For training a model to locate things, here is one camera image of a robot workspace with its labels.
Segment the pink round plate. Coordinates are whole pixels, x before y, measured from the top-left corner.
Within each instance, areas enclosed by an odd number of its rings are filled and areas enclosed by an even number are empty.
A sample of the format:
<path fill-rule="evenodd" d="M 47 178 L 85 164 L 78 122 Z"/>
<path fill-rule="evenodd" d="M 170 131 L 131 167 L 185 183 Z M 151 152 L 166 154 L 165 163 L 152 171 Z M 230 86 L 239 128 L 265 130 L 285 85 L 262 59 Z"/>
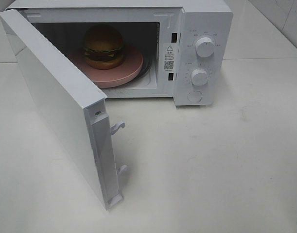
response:
<path fill-rule="evenodd" d="M 99 88 L 111 88 L 133 80 L 142 68 L 143 56 L 137 48 L 127 46 L 123 54 L 123 62 L 119 66 L 108 70 L 95 69 L 89 66 L 84 60 L 82 49 L 78 49 L 71 54 L 69 60 Z"/>

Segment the white microwave door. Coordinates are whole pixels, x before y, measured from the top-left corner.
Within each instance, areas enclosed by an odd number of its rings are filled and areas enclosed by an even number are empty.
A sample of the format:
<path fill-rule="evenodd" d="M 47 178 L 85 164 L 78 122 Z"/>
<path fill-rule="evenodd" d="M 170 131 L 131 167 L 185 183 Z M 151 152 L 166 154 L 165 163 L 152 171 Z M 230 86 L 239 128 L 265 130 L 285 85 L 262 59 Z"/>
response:
<path fill-rule="evenodd" d="M 20 12 L 0 13 L 6 36 L 41 117 L 58 137 L 83 177 L 109 209 L 123 199 L 106 95 Z"/>

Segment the white warning label sticker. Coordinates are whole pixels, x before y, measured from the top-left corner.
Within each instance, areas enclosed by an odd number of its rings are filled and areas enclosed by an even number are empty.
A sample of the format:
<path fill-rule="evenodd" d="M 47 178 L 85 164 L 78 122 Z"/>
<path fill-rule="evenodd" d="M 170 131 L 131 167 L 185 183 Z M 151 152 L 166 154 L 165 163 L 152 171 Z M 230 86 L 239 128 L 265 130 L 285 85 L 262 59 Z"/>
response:
<path fill-rule="evenodd" d="M 162 67 L 165 71 L 174 71 L 177 55 L 177 43 L 164 43 L 162 47 Z"/>

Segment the glass microwave turntable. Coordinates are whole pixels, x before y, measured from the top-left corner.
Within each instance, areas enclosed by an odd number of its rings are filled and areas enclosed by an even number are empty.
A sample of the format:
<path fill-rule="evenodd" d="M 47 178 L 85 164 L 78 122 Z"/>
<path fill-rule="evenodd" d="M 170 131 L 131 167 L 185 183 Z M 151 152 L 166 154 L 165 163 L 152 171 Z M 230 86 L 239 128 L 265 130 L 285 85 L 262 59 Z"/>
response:
<path fill-rule="evenodd" d="M 144 58 L 142 68 L 138 75 L 131 81 L 123 85 L 123 87 L 142 87 L 147 86 L 150 83 L 149 70 L 152 66 L 152 58 Z"/>

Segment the lower white timer knob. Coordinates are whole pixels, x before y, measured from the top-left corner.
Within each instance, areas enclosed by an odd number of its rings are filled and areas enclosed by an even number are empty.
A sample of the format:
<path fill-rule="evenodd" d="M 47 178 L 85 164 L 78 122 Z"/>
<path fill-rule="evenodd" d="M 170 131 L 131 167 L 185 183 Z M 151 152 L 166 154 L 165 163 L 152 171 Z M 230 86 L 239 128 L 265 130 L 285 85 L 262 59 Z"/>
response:
<path fill-rule="evenodd" d="M 209 74 L 203 68 L 195 69 L 191 72 L 191 82 L 195 86 L 202 86 L 208 82 Z"/>

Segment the white microwave oven body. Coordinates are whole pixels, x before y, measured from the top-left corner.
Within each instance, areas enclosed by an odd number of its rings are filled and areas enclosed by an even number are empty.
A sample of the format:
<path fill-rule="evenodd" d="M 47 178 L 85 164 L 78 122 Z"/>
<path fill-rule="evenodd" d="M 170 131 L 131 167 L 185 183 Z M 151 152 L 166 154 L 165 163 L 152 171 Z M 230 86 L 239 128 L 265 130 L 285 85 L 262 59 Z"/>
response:
<path fill-rule="evenodd" d="M 177 106 L 212 104 L 233 18 L 222 0 L 17 0 L 7 10 L 20 12 L 68 59 L 90 26 L 104 23 L 117 28 L 126 43 L 152 58 L 150 83 L 98 88 L 106 98 L 167 97 Z M 200 58 L 194 43 L 206 34 L 215 41 L 214 53 Z M 164 43 L 177 43 L 174 71 L 162 67 Z M 202 86 L 191 82 L 191 72 L 198 68 L 209 74 Z M 192 91 L 202 93 L 200 102 L 188 100 Z"/>

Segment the upper white power knob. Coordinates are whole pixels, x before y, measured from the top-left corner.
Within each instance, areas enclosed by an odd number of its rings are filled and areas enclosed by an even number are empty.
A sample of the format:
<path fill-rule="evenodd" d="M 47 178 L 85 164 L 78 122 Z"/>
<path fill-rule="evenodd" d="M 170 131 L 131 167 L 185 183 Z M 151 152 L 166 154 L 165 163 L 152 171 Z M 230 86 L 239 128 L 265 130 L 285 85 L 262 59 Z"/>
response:
<path fill-rule="evenodd" d="M 200 58 L 207 58 L 213 55 L 215 41 L 210 35 L 202 35 L 194 43 L 196 55 Z"/>

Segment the toy hamburger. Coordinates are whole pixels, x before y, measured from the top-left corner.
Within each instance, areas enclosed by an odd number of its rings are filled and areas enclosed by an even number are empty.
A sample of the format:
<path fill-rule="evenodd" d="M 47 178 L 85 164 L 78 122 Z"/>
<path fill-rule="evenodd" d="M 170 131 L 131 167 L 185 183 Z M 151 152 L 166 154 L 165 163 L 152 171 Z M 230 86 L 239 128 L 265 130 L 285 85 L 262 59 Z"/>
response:
<path fill-rule="evenodd" d="M 118 30 L 105 24 L 97 24 L 87 30 L 83 49 L 85 62 L 96 69 L 118 67 L 124 60 L 124 41 Z"/>

